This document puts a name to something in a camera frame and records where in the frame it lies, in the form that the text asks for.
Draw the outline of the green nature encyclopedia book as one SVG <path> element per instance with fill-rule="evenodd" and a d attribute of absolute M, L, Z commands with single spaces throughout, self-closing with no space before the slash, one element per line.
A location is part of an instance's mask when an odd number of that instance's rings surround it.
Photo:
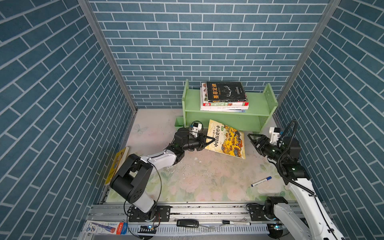
<path fill-rule="evenodd" d="M 206 82 L 202 83 L 202 87 L 201 88 L 203 88 L 203 90 L 206 92 L 204 99 L 205 99 L 206 102 L 208 102 L 208 100 L 207 100 Z M 231 104 L 234 104 L 234 103 L 244 103 L 244 102 L 208 102 L 208 103 L 213 104 L 213 106 L 225 106 L 228 103 L 230 103 L 230 105 L 231 105 Z"/>

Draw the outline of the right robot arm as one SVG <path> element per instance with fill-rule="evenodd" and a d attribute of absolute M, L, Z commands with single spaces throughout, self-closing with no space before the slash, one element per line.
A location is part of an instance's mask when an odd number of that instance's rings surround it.
<path fill-rule="evenodd" d="M 299 163 L 300 143 L 294 137 L 281 137 L 276 145 L 265 135 L 248 134 L 257 152 L 269 159 L 284 184 L 295 196 L 305 220 L 302 221 L 283 197 L 268 197 L 264 214 L 280 221 L 296 240 L 343 240 L 316 194 L 309 174 Z"/>

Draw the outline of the yellow cartoon history book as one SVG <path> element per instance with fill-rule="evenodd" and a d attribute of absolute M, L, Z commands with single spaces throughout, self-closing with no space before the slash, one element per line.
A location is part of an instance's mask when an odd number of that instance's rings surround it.
<path fill-rule="evenodd" d="M 205 149 L 240 159 L 246 158 L 245 134 L 243 132 L 210 120 L 207 135 L 215 140 Z"/>

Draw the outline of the white La Dame book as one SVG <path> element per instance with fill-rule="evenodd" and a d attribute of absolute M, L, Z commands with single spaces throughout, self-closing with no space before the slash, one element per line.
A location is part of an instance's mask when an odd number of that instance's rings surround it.
<path fill-rule="evenodd" d="M 228 103 L 225 106 L 213 106 L 213 104 L 205 101 L 204 97 L 205 97 L 206 92 L 203 90 L 203 88 L 200 89 L 200 92 L 201 92 L 201 105 L 200 105 L 201 111 L 245 113 L 246 110 L 249 109 L 249 103 L 248 102 L 234 103 L 231 105 L 230 105 L 230 103 Z"/>

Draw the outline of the black book yellow title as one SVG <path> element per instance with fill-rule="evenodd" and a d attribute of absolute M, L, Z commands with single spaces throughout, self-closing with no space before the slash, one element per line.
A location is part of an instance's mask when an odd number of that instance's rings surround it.
<path fill-rule="evenodd" d="M 240 82 L 206 82 L 208 102 L 246 102 L 247 96 Z"/>

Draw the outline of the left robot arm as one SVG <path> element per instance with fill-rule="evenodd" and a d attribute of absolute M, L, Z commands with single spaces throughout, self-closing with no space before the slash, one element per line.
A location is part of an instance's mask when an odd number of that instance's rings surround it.
<path fill-rule="evenodd" d="M 113 176 L 110 188 L 142 213 L 152 213 L 156 210 L 158 201 L 146 193 L 151 174 L 159 174 L 159 170 L 179 163 L 185 156 L 185 151 L 201 151 L 214 142 L 213 137 L 180 128 L 173 141 L 162 152 L 145 157 L 129 155 Z"/>

